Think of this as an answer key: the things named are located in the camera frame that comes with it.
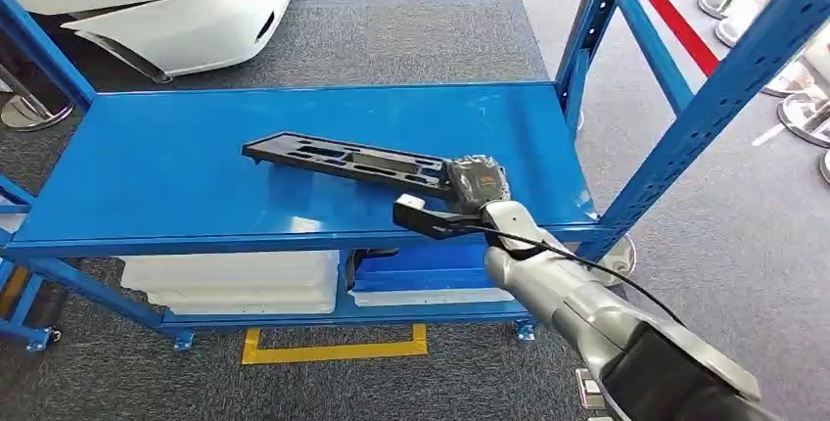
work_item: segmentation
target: black plastic bracket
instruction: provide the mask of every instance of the black plastic bracket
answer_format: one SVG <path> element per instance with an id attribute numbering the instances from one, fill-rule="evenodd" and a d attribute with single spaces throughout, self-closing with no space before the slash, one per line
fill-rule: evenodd
<path id="1" fill-rule="evenodd" d="M 458 199 L 446 159 L 281 132 L 248 142 L 242 155 L 321 173 L 369 181 L 448 202 Z"/>

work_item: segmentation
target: lower shelf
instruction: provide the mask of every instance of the lower shelf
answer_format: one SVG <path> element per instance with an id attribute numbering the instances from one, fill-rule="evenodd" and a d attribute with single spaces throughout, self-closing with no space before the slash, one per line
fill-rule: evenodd
<path id="1" fill-rule="evenodd" d="M 168 311 L 163 328 L 209 329 L 269 326 L 394 325 L 401 323 L 442 323 L 454 321 L 498 321 L 530 318 L 518 302 L 474 304 L 432 304 L 357 306 L 340 286 L 335 311 L 314 315 L 177 315 Z"/>

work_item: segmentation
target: white storage box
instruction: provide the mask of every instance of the white storage box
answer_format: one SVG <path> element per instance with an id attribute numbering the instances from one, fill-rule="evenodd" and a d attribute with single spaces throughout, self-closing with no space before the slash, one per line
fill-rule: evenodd
<path id="1" fill-rule="evenodd" d="M 470 304 L 513 300 L 509 292 L 496 288 L 349 293 L 357 306 Z"/>
<path id="2" fill-rule="evenodd" d="M 121 259 L 121 286 L 175 313 L 331 313 L 335 307 L 337 251 Z"/>

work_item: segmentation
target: red stripe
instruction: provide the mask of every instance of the red stripe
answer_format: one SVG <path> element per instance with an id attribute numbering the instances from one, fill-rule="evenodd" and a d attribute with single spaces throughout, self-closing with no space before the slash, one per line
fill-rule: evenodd
<path id="1" fill-rule="evenodd" d="M 657 14 L 660 15 L 660 18 L 663 19 L 664 22 L 669 26 L 671 32 L 674 33 L 674 36 L 679 39 L 680 44 L 683 45 L 683 48 L 686 49 L 686 52 L 692 56 L 692 59 L 698 65 L 700 70 L 706 76 L 709 76 L 710 73 L 715 70 L 717 67 L 717 63 L 719 60 L 712 53 L 709 49 L 709 46 L 703 42 L 703 39 L 698 35 L 697 32 L 686 22 L 680 12 L 674 8 L 674 5 L 671 5 L 669 0 L 648 0 L 649 3 L 657 10 Z"/>

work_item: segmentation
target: perforated post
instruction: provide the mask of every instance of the perforated post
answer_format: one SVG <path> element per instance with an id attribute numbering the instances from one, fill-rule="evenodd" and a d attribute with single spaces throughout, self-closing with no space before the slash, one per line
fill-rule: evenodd
<path id="1" fill-rule="evenodd" d="M 559 69 L 556 71 L 555 81 L 559 88 L 559 103 L 563 109 L 567 106 L 568 95 L 572 94 L 569 93 L 569 88 L 579 53 L 587 50 L 590 56 L 588 63 L 590 63 L 616 8 L 614 0 L 581 0 L 579 2 L 576 19 L 571 27 L 568 42 L 565 44 Z"/>
<path id="2" fill-rule="evenodd" d="M 770 0 L 602 216 L 613 233 L 577 252 L 604 256 L 828 17 L 830 0 Z"/>

